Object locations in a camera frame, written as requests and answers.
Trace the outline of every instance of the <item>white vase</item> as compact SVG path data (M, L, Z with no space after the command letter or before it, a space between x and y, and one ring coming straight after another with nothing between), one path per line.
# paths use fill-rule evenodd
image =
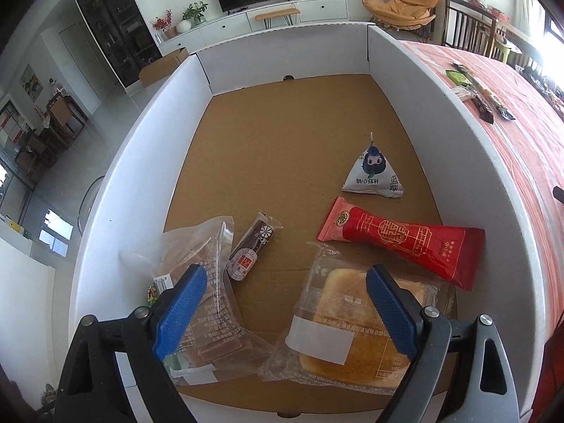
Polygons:
M182 20L177 25L177 30L179 33L186 33L192 28L192 22L190 20Z

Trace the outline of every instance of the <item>gold logo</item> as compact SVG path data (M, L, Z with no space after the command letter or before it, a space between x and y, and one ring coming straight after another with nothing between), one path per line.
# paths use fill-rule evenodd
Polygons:
M337 226L341 227L349 220L349 212L343 211L337 218Z

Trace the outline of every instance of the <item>blueberry cartoon character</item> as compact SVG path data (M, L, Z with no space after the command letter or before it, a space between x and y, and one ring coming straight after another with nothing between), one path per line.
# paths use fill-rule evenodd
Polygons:
M370 144L362 161L362 170L368 174L368 178L372 178L372 176L379 175L385 169L386 159L384 155L373 144Z

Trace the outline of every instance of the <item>red wrapper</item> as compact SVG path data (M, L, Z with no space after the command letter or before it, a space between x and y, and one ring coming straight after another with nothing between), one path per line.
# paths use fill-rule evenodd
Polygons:
M471 291L485 237L482 229L390 221L338 197L318 240L380 245Z

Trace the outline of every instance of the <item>white snack bag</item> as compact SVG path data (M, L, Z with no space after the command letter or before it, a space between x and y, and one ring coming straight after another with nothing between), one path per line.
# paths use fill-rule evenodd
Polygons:
M403 195L403 186L384 155L374 146L370 134L370 146L356 160L342 190L360 194L379 194L397 198Z

